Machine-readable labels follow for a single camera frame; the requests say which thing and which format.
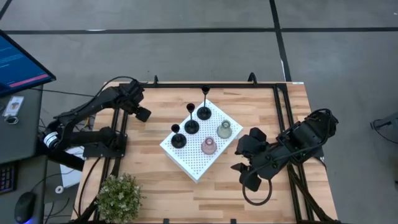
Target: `sticker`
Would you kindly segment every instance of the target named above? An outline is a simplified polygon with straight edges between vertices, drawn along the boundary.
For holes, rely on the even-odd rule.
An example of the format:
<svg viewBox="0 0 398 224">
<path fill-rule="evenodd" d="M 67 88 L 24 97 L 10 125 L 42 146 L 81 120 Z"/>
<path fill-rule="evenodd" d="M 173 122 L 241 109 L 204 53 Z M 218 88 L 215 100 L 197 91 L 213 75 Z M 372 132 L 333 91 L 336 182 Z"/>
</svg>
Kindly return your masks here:
<svg viewBox="0 0 398 224">
<path fill-rule="evenodd" d="M 7 107 L 3 112 L 3 116 L 17 116 L 19 109 L 24 101 L 23 96 L 13 96 L 10 101 L 8 101 Z"/>
</svg>

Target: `keyboard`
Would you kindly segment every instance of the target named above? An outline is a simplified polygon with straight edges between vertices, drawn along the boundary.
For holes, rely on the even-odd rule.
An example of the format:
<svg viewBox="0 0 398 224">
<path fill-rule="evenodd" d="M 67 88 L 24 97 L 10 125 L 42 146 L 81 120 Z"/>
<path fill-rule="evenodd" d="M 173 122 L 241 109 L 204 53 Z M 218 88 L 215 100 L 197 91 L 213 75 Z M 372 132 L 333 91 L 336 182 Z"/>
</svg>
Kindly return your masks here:
<svg viewBox="0 0 398 224">
<path fill-rule="evenodd" d="M 13 192 L 16 189 L 17 166 L 15 162 L 0 164 L 0 194 Z"/>
</svg>

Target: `wooden table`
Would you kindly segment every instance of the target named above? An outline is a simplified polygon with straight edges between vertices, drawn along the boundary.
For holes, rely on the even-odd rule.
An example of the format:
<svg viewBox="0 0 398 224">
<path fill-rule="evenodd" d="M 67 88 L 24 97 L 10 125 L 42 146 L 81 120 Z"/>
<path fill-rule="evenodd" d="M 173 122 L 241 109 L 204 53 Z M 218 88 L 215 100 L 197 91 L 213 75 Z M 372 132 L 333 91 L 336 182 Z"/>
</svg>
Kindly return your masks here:
<svg viewBox="0 0 398 224">
<path fill-rule="evenodd" d="M 294 120 L 303 120 L 311 112 L 305 86 L 287 83 L 287 87 Z M 152 115 L 146 123 L 129 117 L 126 155 L 119 170 L 119 175 L 128 173 L 135 176 L 147 197 L 142 201 L 139 219 L 134 222 L 162 223 L 164 218 L 169 218 L 171 223 L 229 223 L 231 218 L 235 218 L 238 223 L 295 223 L 286 168 L 272 179 L 273 193 L 268 203 L 256 207 L 243 199 L 239 172 L 230 168 L 238 162 L 248 163 L 247 159 L 234 155 L 237 140 L 203 174 L 199 184 L 165 155 L 159 144 L 170 133 L 171 125 L 179 124 L 187 117 L 187 103 L 199 105 L 203 101 L 199 88 L 146 88 L 144 97 L 141 105 L 151 110 Z M 274 94 L 270 88 L 212 88 L 208 99 L 243 126 L 239 136 L 258 127 L 267 134 L 268 141 L 274 142 L 280 133 Z M 281 102 L 286 114 L 283 100 Z M 119 114 L 119 127 L 122 113 Z M 112 117 L 113 110 L 101 111 L 96 116 L 94 129 L 110 126 Z M 78 196 L 95 160 L 85 162 Z M 98 193 L 103 161 L 99 161 L 88 179 L 81 212 Z M 326 214 L 337 218 L 325 168 L 315 159 L 309 159 L 304 169 L 310 193 Z M 263 200 L 268 194 L 267 182 L 263 181 L 256 193 L 246 192 L 253 201 Z M 303 198 L 300 192 L 298 194 L 305 218 Z M 78 208 L 78 197 L 75 207 Z"/>
</svg>

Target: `computer mouse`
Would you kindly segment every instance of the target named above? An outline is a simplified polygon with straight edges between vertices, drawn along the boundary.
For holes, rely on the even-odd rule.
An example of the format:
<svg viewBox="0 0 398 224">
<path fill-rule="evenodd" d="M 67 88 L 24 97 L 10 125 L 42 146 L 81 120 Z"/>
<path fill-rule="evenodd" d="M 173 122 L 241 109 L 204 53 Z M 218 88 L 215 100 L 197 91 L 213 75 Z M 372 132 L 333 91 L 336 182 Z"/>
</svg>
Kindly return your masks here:
<svg viewBox="0 0 398 224">
<path fill-rule="evenodd" d="M 23 193 L 15 204 L 14 218 L 18 223 L 27 222 L 33 215 L 36 194 L 32 192 Z"/>
</svg>

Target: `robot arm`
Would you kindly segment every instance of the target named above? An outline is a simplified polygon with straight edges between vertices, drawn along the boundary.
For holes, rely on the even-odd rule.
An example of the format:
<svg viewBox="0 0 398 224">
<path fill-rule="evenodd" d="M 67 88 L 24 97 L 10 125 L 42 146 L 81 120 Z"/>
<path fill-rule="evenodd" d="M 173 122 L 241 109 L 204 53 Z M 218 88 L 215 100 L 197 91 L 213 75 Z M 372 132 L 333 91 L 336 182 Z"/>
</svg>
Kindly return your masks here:
<svg viewBox="0 0 398 224">
<path fill-rule="evenodd" d="M 138 120 L 146 122 L 151 112 L 139 106 L 144 99 L 143 91 L 137 80 L 129 84 L 108 87 L 84 105 L 54 117 L 55 121 L 47 126 L 42 135 L 43 143 L 50 151 L 64 151 L 72 146 L 83 145 L 85 157 L 120 156 L 124 153 L 126 136 L 120 136 L 109 127 L 80 133 L 74 133 L 73 129 L 79 122 L 105 108 L 122 109 L 129 114 L 135 113 Z"/>
</svg>

